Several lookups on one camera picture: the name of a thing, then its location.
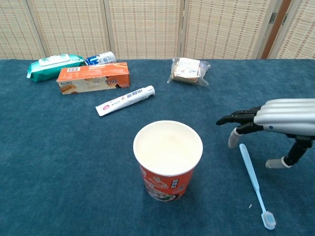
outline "toothbrush head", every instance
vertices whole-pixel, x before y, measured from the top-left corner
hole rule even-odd
[[[265,211],[261,214],[262,222],[266,229],[273,230],[276,226],[276,220],[273,213]]]

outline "cup rim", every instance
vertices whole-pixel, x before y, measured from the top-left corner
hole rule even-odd
[[[137,143],[137,141],[138,141],[139,136],[141,135],[141,133],[142,133],[145,129],[147,129],[148,127],[153,126],[153,125],[155,125],[155,124],[157,124],[157,123],[176,123],[176,124],[179,124],[179,125],[181,125],[181,126],[184,126],[185,128],[187,128],[187,129],[189,129],[190,131],[193,132],[193,134],[195,135],[195,137],[197,138],[197,140],[199,141],[199,143],[200,143],[200,145],[201,145],[200,153],[197,153],[197,154],[196,154],[196,155],[198,156],[198,158],[195,160],[195,163],[194,163],[193,167],[189,168],[188,170],[184,170],[183,172],[177,173],[177,174],[164,175],[164,174],[159,174],[159,173],[157,173],[157,172],[154,172],[154,171],[150,170],[150,168],[148,168],[146,165],[144,165],[143,163],[141,163],[141,161],[139,160],[139,158],[138,158],[138,156],[137,156],[137,151],[136,151],[136,148],[135,148],[136,143]],[[202,143],[202,140],[201,140],[200,136],[198,135],[198,133],[197,133],[194,129],[192,129],[190,126],[188,126],[188,125],[186,125],[186,124],[184,124],[184,123],[178,122],[178,121],[174,121],[174,120],[158,120],[158,121],[149,123],[149,124],[147,124],[146,126],[144,126],[142,129],[140,129],[140,130],[138,131],[138,133],[136,134],[136,136],[134,137],[134,140],[133,140],[133,154],[134,154],[136,160],[138,161],[138,163],[139,163],[142,167],[144,167],[145,169],[147,169],[147,170],[149,170],[150,172],[152,172],[152,173],[154,173],[154,174],[156,174],[156,175],[159,175],[159,176],[174,177],[174,176],[180,176],[180,175],[183,175],[183,174],[186,174],[186,173],[190,172],[190,171],[193,170],[193,169],[196,167],[196,165],[199,163],[199,161],[200,161],[200,159],[201,159],[201,156],[202,156],[202,152],[203,152],[203,143]]]

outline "green wet wipes pack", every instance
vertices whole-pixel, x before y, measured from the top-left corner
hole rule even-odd
[[[74,54],[61,54],[39,59],[30,64],[27,78],[35,82],[53,79],[59,76],[60,70],[64,67],[85,65],[83,57]]]

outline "white toothpaste tube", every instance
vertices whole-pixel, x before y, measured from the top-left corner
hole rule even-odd
[[[147,86],[145,88],[137,89],[136,91],[128,93],[124,96],[115,98],[109,102],[105,102],[95,108],[99,116],[102,117],[108,113],[127,107],[133,103],[147,99],[149,96],[154,95],[155,93],[156,92],[153,86]]]

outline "red paper cup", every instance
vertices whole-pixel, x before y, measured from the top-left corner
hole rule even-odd
[[[163,202],[185,193],[202,150],[201,138],[192,128],[171,120],[146,125],[133,141],[146,189]]]

